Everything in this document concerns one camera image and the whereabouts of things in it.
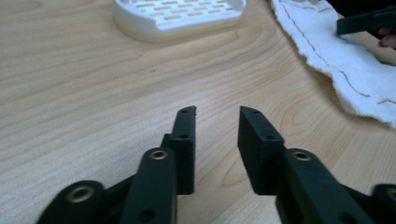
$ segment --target white cloth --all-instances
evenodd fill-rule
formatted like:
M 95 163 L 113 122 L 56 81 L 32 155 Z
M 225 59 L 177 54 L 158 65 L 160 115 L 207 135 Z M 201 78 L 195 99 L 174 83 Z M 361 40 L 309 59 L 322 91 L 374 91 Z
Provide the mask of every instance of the white cloth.
M 395 66 L 379 62 L 350 35 L 338 36 L 338 14 L 327 1 L 272 0 L 272 7 L 307 63 L 332 79 L 348 113 L 396 128 Z

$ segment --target wood grain surface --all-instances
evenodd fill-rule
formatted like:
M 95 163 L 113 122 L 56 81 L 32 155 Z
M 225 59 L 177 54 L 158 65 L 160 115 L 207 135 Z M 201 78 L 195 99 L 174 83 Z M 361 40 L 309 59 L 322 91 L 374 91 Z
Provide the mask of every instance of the wood grain surface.
M 196 192 L 178 223 L 280 223 L 255 195 L 236 136 L 239 106 L 260 110 L 287 147 L 317 154 L 342 183 L 396 183 L 396 132 L 348 115 L 332 81 L 298 55 L 270 2 L 236 27 L 161 44 L 133 40 L 110 0 L 0 2 L 0 223 L 35 223 L 79 180 L 107 188 L 135 173 L 176 112 L 196 105 Z M 395 50 L 362 43 L 384 63 Z

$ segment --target white plastic tray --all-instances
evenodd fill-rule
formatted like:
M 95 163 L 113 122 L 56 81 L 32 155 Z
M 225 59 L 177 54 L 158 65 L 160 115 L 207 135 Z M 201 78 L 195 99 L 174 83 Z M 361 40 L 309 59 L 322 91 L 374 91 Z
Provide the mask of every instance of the white plastic tray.
M 114 20 L 127 35 L 162 42 L 237 24 L 246 0 L 115 0 Z

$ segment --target metal screw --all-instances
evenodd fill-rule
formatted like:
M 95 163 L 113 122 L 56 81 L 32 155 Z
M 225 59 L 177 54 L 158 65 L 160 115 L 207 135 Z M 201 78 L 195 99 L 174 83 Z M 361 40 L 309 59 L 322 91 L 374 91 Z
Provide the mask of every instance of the metal screw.
M 93 195 L 95 190 L 90 186 L 80 186 L 72 191 L 67 195 L 67 201 L 70 203 L 82 203 Z
M 168 153 L 162 150 L 158 150 L 158 151 L 153 151 L 151 152 L 151 154 L 149 154 L 149 156 L 156 161 L 160 161 L 165 159 L 168 156 Z

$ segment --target table surface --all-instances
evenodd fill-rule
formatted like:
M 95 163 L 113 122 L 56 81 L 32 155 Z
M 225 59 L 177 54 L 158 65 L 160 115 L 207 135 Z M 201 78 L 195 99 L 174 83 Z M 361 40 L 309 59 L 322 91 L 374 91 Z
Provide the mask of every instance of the table surface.
M 396 183 L 396 132 L 349 115 L 332 81 L 306 65 L 270 2 L 237 26 L 167 43 L 121 33 L 111 1 L 0 3 L 0 223 L 35 223 L 65 186 L 107 188 L 197 106 L 196 191 L 178 223 L 279 223 L 274 197 L 252 192 L 236 146 L 240 105 L 260 110 L 287 147 L 317 154 L 342 183 Z M 361 34 L 379 60 L 395 50 Z

